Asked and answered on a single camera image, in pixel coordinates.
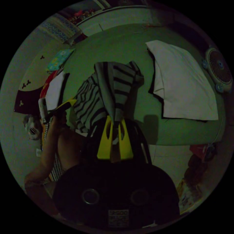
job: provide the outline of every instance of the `green bed sheet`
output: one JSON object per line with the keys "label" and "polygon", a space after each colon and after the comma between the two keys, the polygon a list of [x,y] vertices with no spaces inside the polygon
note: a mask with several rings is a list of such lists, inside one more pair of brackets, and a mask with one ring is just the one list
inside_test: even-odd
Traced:
{"label": "green bed sheet", "polygon": [[[179,34],[167,27],[147,28],[142,24],[123,25],[94,34],[76,44],[74,53],[65,64],[70,76],[63,100],[75,96],[82,82],[94,72],[94,64],[100,61],[128,63],[133,60],[144,75],[144,84],[134,88],[126,103],[125,116],[138,122],[149,144],[191,145],[220,141],[225,128],[224,101],[215,91],[214,83],[206,71],[204,74],[215,91],[219,120],[207,123],[189,119],[162,119],[161,103],[148,93],[153,78],[153,61],[145,42],[161,40],[189,51],[201,64],[199,51]],[[69,124],[74,124],[75,114],[69,112]]]}

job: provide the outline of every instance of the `eyelet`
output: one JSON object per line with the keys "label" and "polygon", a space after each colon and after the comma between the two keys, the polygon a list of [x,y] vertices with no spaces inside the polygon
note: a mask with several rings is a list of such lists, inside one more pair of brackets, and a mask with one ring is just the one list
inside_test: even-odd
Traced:
{"label": "eyelet", "polygon": [[86,189],[82,193],[82,200],[88,205],[97,204],[99,201],[99,198],[100,198],[99,193],[92,188]]}

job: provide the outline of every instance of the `electric fan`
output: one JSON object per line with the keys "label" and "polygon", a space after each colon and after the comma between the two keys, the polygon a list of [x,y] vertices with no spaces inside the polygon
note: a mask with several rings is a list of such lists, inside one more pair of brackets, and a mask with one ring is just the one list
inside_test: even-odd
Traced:
{"label": "electric fan", "polygon": [[231,92],[233,78],[227,63],[217,49],[210,47],[206,51],[202,66],[209,72],[218,92]]}

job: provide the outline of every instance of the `black and white striped fabric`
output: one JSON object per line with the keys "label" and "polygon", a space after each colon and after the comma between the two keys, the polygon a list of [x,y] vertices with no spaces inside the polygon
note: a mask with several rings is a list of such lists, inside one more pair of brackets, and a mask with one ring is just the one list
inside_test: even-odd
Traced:
{"label": "black and white striped fabric", "polygon": [[114,127],[118,127],[132,85],[143,79],[134,61],[128,64],[98,62],[94,64],[94,71],[74,97],[77,99],[74,105],[77,129],[82,133],[87,133],[96,121],[107,115]]}
{"label": "black and white striped fabric", "polygon": [[[45,141],[46,141],[46,136],[47,136],[47,132],[49,130],[49,125],[51,123],[51,120],[48,124],[45,125],[45,134],[44,134],[44,144],[45,144]],[[51,171],[51,177],[52,177],[52,180],[53,181],[58,181],[59,178],[62,176],[63,174],[63,170],[62,170],[62,167],[61,167],[61,163],[59,161],[59,158],[57,156],[57,154],[55,154],[55,160],[54,160],[54,167]]]}

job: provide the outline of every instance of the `person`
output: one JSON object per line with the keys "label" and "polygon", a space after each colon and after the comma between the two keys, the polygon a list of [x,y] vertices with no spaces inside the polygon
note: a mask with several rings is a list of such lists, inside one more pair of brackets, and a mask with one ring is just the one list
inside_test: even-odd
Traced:
{"label": "person", "polygon": [[53,169],[55,153],[58,155],[63,172],[65,172],[80,163],[80,153],[85,141],[84,136],[64,127],[66,122],[66,112],[61,120],[56,116],[53,117],[40,163],[24,179],[28,197],[49,215],[58,213],[52,201],[56,182],[50,182],[46,185],[41,183],[48,178]]}

